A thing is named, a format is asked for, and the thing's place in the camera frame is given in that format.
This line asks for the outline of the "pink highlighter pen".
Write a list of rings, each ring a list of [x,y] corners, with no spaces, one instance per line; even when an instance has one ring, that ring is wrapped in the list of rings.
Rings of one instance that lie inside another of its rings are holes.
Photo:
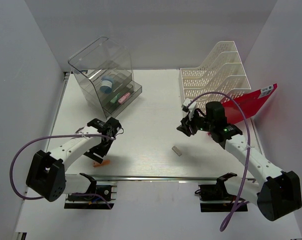
[[[129,99],[130,96],[131,96],[131,93],[127,92],[126,94],[124,94],[122,97],[119,98],[118,103],[123,104],[124,102],[126,102]]]

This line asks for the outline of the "green highlighter pen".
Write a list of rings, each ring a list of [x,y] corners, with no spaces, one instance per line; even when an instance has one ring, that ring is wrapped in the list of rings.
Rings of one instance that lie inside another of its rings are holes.
[[[120,95],[120,94],[117,94],[117,95],[110,101],[110,103],[112,103],[112,104],[116,103],[117,100],[118,100],[119,95]]]

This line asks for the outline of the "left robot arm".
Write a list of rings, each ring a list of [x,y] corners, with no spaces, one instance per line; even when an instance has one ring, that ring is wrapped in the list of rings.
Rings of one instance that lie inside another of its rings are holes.
[[[38,151],[32,159],[26,185],[49,202],[61,195],[96,197],[96,180],[85,174],[68,175],[66,171],[80,157],[101,164],[121,130],[120,122],[111,117],[106,122],[97,118],[80,128],[69,141],[48,152]]]

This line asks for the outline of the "blue white small jar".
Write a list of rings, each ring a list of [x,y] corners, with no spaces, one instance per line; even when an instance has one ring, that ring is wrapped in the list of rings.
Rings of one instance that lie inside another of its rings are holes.
[[[112,92],[113,83],[114,79],[109,75],[105,75],[101,78],[99,90],[104,94],[110,94]]]

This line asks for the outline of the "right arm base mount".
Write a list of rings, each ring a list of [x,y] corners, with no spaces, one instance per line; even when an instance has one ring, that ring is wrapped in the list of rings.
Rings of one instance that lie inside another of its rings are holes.
[[[225,182],[237,177],[235,173],[227,173],[216,179],[214,183],[199,184],[194,192],[200,199],[200,210],[202,213],[229,213],[235,203],[236,194],[227,193]]]

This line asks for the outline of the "orange highlighter pen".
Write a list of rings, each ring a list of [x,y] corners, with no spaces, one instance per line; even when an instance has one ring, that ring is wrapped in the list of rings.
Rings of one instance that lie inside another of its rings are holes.
[[[109,159],[106,159],[106,160],[104,160],[102,163],[98,163],[98,162],[94,161],[93,164],[92,164],[92,166],[93,166],[94,168],[97,168],[97,167],[107,166],[107,165],[109,165],[109,164],[110,164],[110,160],[109,160]]]

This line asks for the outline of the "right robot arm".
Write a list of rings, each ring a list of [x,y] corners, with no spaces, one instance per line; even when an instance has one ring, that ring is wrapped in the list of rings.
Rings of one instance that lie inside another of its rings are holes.
[[[225,109],[218,101],[206,104],[206,114],[201,116],[196,103],[183,102],[182,118],[177,130],[190,137],[197,131],[210,133],[212,139],[233,155],[256,179],[256,183],[242,183],[235,173],[217,178],[217,195],[226,200],[242,190],[241,198],[256,205],[262,215],[275,221],[302,207],[300,178],[294,171],[285,172],[272,164],[259,151],[251,148],[242,131],[228,122]]]

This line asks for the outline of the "clear acrylic drawer organizer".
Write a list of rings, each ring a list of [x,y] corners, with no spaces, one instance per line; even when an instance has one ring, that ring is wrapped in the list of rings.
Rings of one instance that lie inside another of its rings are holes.
[[[68,59],[87,104],[101,119],[117,117],[141,93],[128,49],[100,37]]]

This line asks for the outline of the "beige eraser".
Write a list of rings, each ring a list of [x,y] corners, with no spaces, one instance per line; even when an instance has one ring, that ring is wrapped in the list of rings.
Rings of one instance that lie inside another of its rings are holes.
[[[175,145],[172,146],[172,150],[177,156],[180,157],[182,155],[182,152]]]

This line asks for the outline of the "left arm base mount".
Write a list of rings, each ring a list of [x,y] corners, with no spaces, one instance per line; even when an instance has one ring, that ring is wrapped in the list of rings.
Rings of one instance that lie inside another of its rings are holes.
[[[65,209],[74,210],[110,210],[117,195],[117,182],[103,180],[80,173],[67,174]]]

